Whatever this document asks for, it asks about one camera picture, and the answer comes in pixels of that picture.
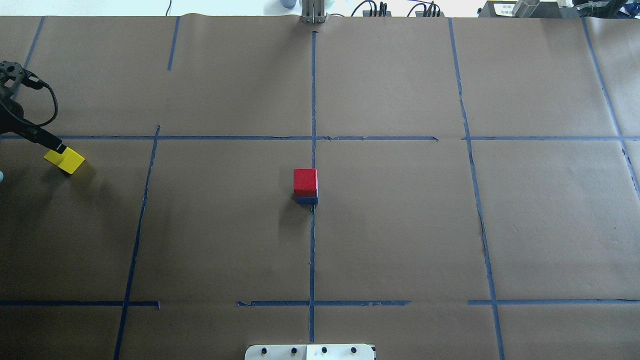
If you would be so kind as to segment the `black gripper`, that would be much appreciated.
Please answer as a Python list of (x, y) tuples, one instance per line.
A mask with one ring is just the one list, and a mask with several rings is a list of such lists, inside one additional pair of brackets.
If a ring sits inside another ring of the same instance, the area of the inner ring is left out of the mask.
[(0, 132), (1, 134), (14, 133), (60, 155), (67, 149), (59, 137), (45, 129), (40, 129), (32, 121), (26, 120), (25, 110), (14, 100), (1, 102)]

